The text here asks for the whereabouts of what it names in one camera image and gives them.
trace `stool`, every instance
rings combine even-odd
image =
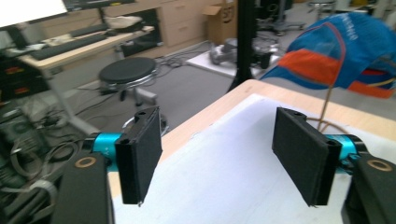
[[[312,12],[315,9],[318,11],[317,21],[322,19],[321,15],[324,7],[332,8],[330,11],[330,15],[334,14],[335,12],[335,0],[313,0],[308,2],[308,6],[312,7],[312,9],[309,10],[309,12]]]
[[[157,76],[157,64],[150,58],[123,59],[106,66],[99,73],[101,91],[121,91],[120,99],[123,101],[127,91],[132,91],[135,105],[143,104],[137,92],[140,85]]]

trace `cable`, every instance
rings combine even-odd
[[[5,193],[27,193],[30,191],[29,189],[11,189],[7,187],[2,187],[0,190]]]
[[[151,81],[148,82],[148,84],[141,85],[141,87],[149,87],[154,85],[155,83],[157,83],[157,78],[152,79]]]
[[[50,175],[50,171],[49,171],[49,167],[48,167],[49,163],[51,161],[53,161],[53,157],[57,153],[59,153],[59,150],[62,150],[62,149],[67,148],[67,147],[71,147],[71,149],[72,149],[70,154],[66,154],[65,156],[61,157],[61,159],[58,158],[57,161],[68,161],[68,160],[70,160],[70,158],[72,158],[74,155],[76,155],[78,153],[79,148],[78,148],[78,145],[77,145],[76,142],[77,141],[75,141],[75,142],[63,142],[63,143],[59,144],[57,147],[54,147],[50,152],[47,153],[46,157],[44,158],[44,162],[43,162],[43,165],[42,165],[42,168],[41,168],[42,177]]]
[[[77,109],[79,108],[79,106],[80,106],[80,101],[81,101],[82,97],[83,97],[84,95],[86,95],[87,93],[88,93],[88,91],[84,91],[82,94],[79,94],[79,95],[78,95],[77,100],[76,100],[76,103],[75,103],[75,105],[73,106],[73,107],[75,108],[74,110],[77,110]]]
[[[99,88],[99,87],[98,87],[98,88],[95,88],[95,89],[89,89],[89,88],[76,88],[76,90],[79,90],[79,91],[99,91],[100,88]]]
[[[63,113],[62,110],[56,110],[56,109],[50,109],[49,111],[46,112],[46,115],[39,119],[38,121],[34,121],[33,124],[37,128],[45,127],[45,128],[51,128],[51,127],[56,127],[56,128],[61,128],[59,126],[59,120],[61,120],[62,116],[59,114]]]
[[[45,202],[47,192],[39,189],[35,197],[28,202],[8,223],[25,223],[32,214]]]
[[[90,105],[90,106],[88,106],[88,107],[86,107],[86,108],[80,110],[79,112],[76,113],[76,116],[79,115],[79,114],[81,114],[81,113],[83,113],[83,112],[85,112],[85,111],[87,111],[87,110],[93,109],[93,108],[95,108],[95,107],[97,107],[97,106],[103,104],[104,102],[106,102],[107,100],[109,100],[109,99],[110,99],[111,97],[113,97],[114,95],[116,95],[116,93],[111,94],[111,95],[108,96],[106,99],[104,99],[103,101],[101,101],[101,102],[99,102],[99,103],[97,103],[97,104],[95,104],[95,105]]]
[[[105,124],[102,125],[101,127],[98,127],[98,129],[101,130],[101,129],[103,129],[104,127],[107,126],[107,124],[108,124],[108,118],[109,118],[109,117],[116,117],[116,116],[120,116],[120,115],[129,113],[129,112],[131,112],[131,110],[128,110],[128,111],[125,111],[125,112],[122,112],[122,113],[119,113],[119,114],[115,114],[115,115],[97,115],[97,116],[92,116],[92,117],[90,117],[90,118],[85,119],[85,121],[88,121],[88,120],[90,120],[90,119],[100,119],[100,118],[105,119]]]
[[[160,67],[159,67],[159,72],[158,72],[159,75],[156,76],[156,78],[164,77],[164,76],[168,75],[170,72],[172,72],[175,68],[179,68],[179,67],[186,65],[185,62],[181,59],[183,59],[183,58],[190,59],[190,58],[195,57],[196,55],[193,55],[192,57],[179,57],[179,56],[192,54],[192,53],[196,53],[198,55],[198,54],[207,52],[207,50],[195,51],[196,49],[199,49],[204,44],[208,44],[208,42],[201,43],[200,45],[198,45],[197,47],[195,47],[193,49],[183,51],[180,53],[176,53],[176,54],[170,55],[168,57],[156,58],[157,60],[161,60],[161,61],[157,62],[160,65]],[[168,70],[167,72],[165,72],[164,74],[161,74],[163,66],[170,67],[171,69]]]
[[[320,120],[320,119],[315,119],[315,118],[307,118],[307,120],[313,120],[313,121],[318,121],[318,122],[324,123],[325,126],[321,130],[319,130],[321,133],[323,133],[328,127],[332,126],[335,129],[337,129],[338,131],[340,131],[341,133],[348,134],[347,130],[345,130],[342,127],[340,127],[339,125],[329,122],[327,120],[324,120],[324,119]]]
[[[64,137],[69,137],[69,136],[72,137],[72,136],[74,136],[74,137],[76,137],[76,139],[78,139],[78,135],[75,134],[75,133],[67,133],[67,134],[63,134],[63,135],[56,135],[54,133],[49,133],[48,130],[49,129],[43,129],[44,135],[46,135],[48,137],[51,137],[51,138],[64,138]]]
[[[39,175],[39,173],[40,173],[40,171],[41,171],[41,168],[40,168],[40,167],[41,167],[41,160],[40,160],[40,158],[38,158],[38,156],[37,156],[34,152],[24,153],[24,154],[29,155],[29,156],[33,159],[34,164],[35,164],[35,171],[34,171],[34,172],[30,173],[30,172],[25,171],[25,170],[21,167],[20,162],[19,162],[19,160],[18,160],[18,155],[17,155],[17,154],[18,154],[19,152],[22,152],[22,150],[23,150],[23,148],[18,148],[19,144],[20,144],[20,139],[17,139],[17,140],[14,142],[13,148],[11,149],[11,155],[10,155],[11,164],[12,164],[12,166],[14,167],[14,170],[15,170],[18,174],[33,179],[34,177],[36,177],[37,175]]]

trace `keyboard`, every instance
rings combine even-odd
[[[105,35],[90,35],[81,39],[73,40],[61,45],[49,47],[47,49],[40,49],[37,51],[30,52],[29,54],[36,60],[44,60],[50,57],[56,56],[58,54],[66,53],[67,51],[73,49],[79,49],[84,46],[105,40],[107,37]]]
[[[85,28],[82,28],[82,29],[71,31],[69,34],[72,37],[77,37],[77,36],[81,36],[81,35],[89,35],[89,34],[93,34],[93,33],[96,33],[96,32],[105,31],[107,29],[108,29],[107,24],[101,23],[101,24],[98,24],[98,25],[93,25],[93,26],[89,26],[89,27],[85,27]]]

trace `desk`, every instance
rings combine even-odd
[[[76,62],[83,58],[87,58],[101,51],[114,48],[121,43],[137,38],[141,35],[145,35],[146,33],[147,32],[138,31],[132,34],[120,34],[116,36],[111,36],[106,40],[102,40],[79,49],[70,50],[66,53],[59,54],[41,61],[34,59],[30,55],[21,56],[20,60],[30,64],[34,68],[37,68],[41,71],[44,79],[47,80],[49,87],[53,90],[53,93],[55,94],[57,100],[59,101],[60,106],[64,110],[68,118],[68,121],[72,125],[74,125],[79,130],[83,131],[86,134],[97,133],[98,130],[96,128],[92,127],[91,125],[87,124],[85,121],[75,116],[74,111],[64,99],[64,95],[61,93],[59,88],[54,84],[53,76],[59,73],[59,69],[57,69],[58,67]]]
[[[296,91],[290,91],[258,80],[248,80],[228,92],[215,103],[208,106],[192,118],[188,119],[163,137],[163,155],[160,162],[165,161],[173,153],[189,142],[195,133],[199,133],[220,119],[236,105],[251,94],[259,94],[273,100],[298,107],[304,111],[319,114],[323,101]],[[334,103],[329,103],[326,119],[336,120],[368,133],[373,133],[392,141],[396,141],[396,121],[384,119],[372,114],[361,112]],[[120,181],[117,173],[109,174],[112,196],[120,195]]]

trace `black stool seat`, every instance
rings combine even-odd
[[[156,63],[150,58],[129,58],[106,66],[99,73],[99,79],[106,83],[124,84],[135,82],[151,75]]]

